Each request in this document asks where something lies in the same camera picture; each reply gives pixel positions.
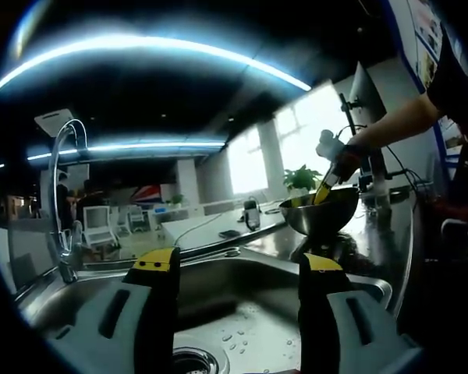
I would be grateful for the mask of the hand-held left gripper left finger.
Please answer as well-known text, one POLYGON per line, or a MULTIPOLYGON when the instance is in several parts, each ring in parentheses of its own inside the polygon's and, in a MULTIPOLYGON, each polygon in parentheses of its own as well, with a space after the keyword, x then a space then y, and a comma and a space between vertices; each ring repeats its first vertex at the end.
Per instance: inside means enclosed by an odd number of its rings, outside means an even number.
POLYGON ((50 344, 71 373, 170 373, 178 314, 178 248, 139 259, 100 290, 50 344))

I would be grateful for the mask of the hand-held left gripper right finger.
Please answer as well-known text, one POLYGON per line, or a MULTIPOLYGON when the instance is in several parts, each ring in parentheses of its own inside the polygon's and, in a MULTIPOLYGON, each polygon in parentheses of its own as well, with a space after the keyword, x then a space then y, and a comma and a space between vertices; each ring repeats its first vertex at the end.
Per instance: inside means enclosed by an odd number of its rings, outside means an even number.
POLYGON ((301 373, 421 372, 422 348, 337 262, 303 254, 299 300, 301 373))

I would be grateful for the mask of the person's right hand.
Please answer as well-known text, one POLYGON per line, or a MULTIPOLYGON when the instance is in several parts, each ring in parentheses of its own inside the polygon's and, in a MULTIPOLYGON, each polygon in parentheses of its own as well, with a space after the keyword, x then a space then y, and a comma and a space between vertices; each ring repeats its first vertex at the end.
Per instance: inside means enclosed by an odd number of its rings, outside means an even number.
POLYGON ((362 160, 367 157, 368 149, 364 146, 347 144, 338 153, 335 159, 334 173, 339 178, 339 183, 347 182, 360 168, 362 160))

